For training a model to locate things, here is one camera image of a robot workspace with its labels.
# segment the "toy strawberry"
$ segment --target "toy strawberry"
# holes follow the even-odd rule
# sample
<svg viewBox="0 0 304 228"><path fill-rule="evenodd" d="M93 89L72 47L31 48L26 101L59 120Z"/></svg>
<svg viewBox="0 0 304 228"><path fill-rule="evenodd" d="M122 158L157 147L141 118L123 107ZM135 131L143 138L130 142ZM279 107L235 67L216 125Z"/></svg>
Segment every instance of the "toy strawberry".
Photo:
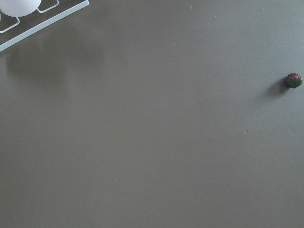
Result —
<svg viewBox="0 0 304 228"><path fill-rule="evenodd" d="M288 88L297 88L302 84L302 76L296 73L291 73L286 77L286 86Z"/></svg>

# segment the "white dish rack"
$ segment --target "white dish rack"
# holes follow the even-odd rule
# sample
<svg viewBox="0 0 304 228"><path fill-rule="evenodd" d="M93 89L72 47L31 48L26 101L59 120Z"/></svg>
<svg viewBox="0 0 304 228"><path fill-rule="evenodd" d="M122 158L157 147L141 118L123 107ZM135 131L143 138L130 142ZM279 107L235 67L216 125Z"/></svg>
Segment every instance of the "white dish rack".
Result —
<svg viewBox="0 0 304 228"><path fill-rule="evenodd" d="M89 0L42 0L37 10L24 17L0 13L0 51L89 4Z"/></svg>

